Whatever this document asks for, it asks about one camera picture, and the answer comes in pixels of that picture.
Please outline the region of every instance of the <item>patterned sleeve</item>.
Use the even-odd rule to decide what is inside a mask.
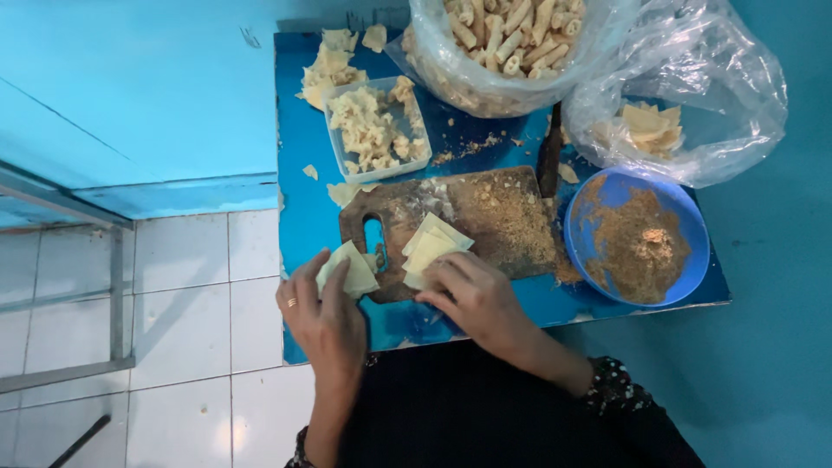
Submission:
[[[590,411],[604,416],[604,411],[638,411],[653,405],[653,396],[644,387],[632,383],[626,367],[610,356],[590,358],[595,376],[592,387],[583,397]]]
[[[308,426],[304,427],[303,429],[298,432],[297,443],[295,445],[295,456],[286,463],[285,468],[314,468],[309,460],[306,460],[306,450],[304,449],[304,443],[306,442],[306,431],[309,429]]]

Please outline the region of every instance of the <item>white floor tile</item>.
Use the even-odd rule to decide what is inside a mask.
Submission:
[[[278,276],[278,210],[228,214],[228,252],[232,281]]]
[[[0,411],[16,410],[20,407],[20,391],[0,393]]]
[[[20,411],[0,411],[0,466],[12,466]]]
[[[226,213],[141,221],[136,232],[136,293],[228,281]]]
[[[0,312],[0,377],[19,376],[23,373],[30,313]]]
[[[279,367],[231,376],[234,468],[283,466],[295,437],[309,424],[314,403],[312,366]]]
[[[136,236],[124,231],[124,293],[131,292]],[[110,288],[110,233],[95,226],[44,231],[37,257],[36,298],[71,296]]]
[[[131,392],[127,466],[231,468],[230,399],[228,377]]]
[[[64,401],[20,410],[14,465],[48,466],[101,416],[112,421],[87,442],[64,468],[124,466],[127,393]]]
[[[0,234],[0,306],[31,301],[40,232]]]
[[[132,301],[124,301],[127,316]],[[110,360],[110,300],[64,302],[32,311],[26,373]]]
[[[283,365],[283,331],[275,291],[280,278],[231,283],[231,371]]]
[[[229,306],[228,283],[137,295],[131,390],[228,375]]]
[[[57,401],[75,400],[88,396],[106,395],[126,391],[130,385],[130,371],[110,372],[74,381],[36,386],[22,391],[20,406],[46,405]]]

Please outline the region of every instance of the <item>woman's right hand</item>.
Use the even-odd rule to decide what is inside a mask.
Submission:
[[[443,292],[422,291],[416,301],[448,314],[485,351],[573,395],[587,392],[592,383],[589,361],[573,355],[528,318],[501,271],[466,251],[441,256],[423,274],[453,299]]]

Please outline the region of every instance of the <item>brown seasoning powder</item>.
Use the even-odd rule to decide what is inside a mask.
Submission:
[[[613,285],[627,301],[662,302],[691,254],[691,247],[679,232],[679,217],[662,210],[652,190],[631,188],[629,201],[618,208],[604,207],[599,203],[598,190],[605,181],[605,177],[594,179],[587,185],[586,194],[582,193],[583,202],[595,203],[589,219],[600,220],[594,232],[596,251],[603,252],[606,244],[606,255],[589,259],[584,268],[608,291],[604,271],[609,271]]]

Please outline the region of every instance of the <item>blue table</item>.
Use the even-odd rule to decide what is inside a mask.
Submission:
[[[292,272],[308,261],[321,247],[335,249],[341,244],[338,224],[340,208],[327,194],[327,183],[343,182],[340,175],[322,112],[295,97],[300,91],[302,67],[312,64],[320,45],[319,34],[275,34],[275,90],[279,123],[278,183],[284,194],[285,208],[280,213],[280,251],[285,270]],[[377,54],[358,45],[350,61],[366,70],[370,79],[401,74],[386,54]],[[535,167],[537,150],[546,131],[548,110],[510,119],[478,119],[439,101],[423,89],[417,99],[424,115],[434,156],[450,149],[459,154],[468,142],[485,141],[489,133],[502,141],[477,154],[454,159],[422,171],[386,179],[384,183],[412,178],[447,176],[487,171],[500,167],[529,165]],[[455,125],[448,126],[453,118]],[[510,137],[525,141],[516,147]],[[571,146],[561,155],[561,163],[571,162],[581,181],[597,168],[579,158]],[[318,170],[319,180],[307,177],[302,169],[308,164]],[[560,184],[557,197],[562,201],[561,219],[580,184]],[[585,282],[575,286],[558,286],[552,275],[534,276],[513,281],[514,291],[526,313],[540,327],[564,325],[579,321],[600,320],[696,306],[712,306],[730,302],[730,292],[716,253],[711,247],[711,264],[701,285],[687,298],[663,308],[638,308],[607,299]],[[419,346],[464,338],[464,333],[437,309],[412,301],[376,304],[368,297],[359,306],[369,318],[369,348],[383,351]],[[306,356],[292,338],[288,328],[283,332],[283,359],[286,364],[306,362]]]

